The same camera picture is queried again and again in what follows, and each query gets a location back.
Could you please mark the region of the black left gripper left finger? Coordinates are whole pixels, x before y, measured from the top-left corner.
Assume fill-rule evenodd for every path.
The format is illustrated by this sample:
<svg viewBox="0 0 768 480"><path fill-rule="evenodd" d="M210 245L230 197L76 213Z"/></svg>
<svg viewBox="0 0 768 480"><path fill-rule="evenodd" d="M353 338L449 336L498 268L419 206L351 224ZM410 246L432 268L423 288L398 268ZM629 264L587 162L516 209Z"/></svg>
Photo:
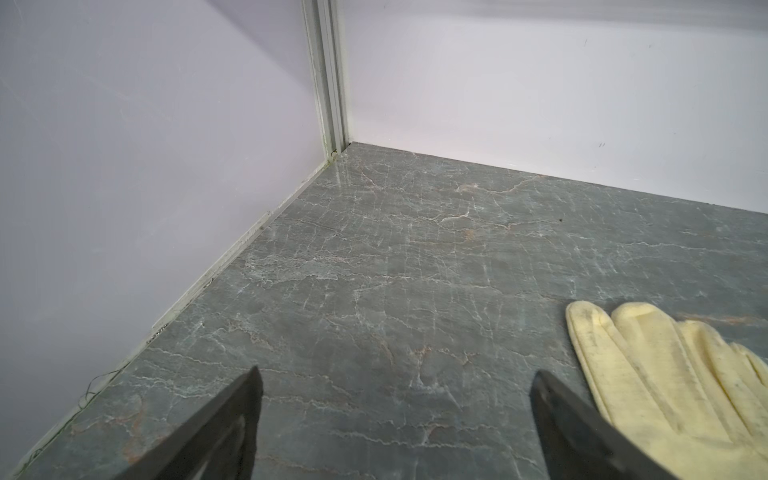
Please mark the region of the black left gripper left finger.
<svg viewBox="0 0 768 480"><path fill-rule="evenodd" d="M251 478L263 394L263 380L254 366L117 477Z"/></svg>

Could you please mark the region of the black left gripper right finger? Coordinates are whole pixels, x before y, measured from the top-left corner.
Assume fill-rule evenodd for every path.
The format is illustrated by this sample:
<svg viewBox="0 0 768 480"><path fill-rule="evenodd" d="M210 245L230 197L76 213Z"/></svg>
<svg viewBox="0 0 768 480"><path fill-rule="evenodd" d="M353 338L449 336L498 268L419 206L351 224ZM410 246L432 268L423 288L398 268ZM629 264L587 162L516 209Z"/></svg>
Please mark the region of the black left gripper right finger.
<svg viewBox="0 0 768 480"><path fill-rule="evenodd" d="M550 478L673 477L552 373L536 372L530 387L530 403Z"/></svg>

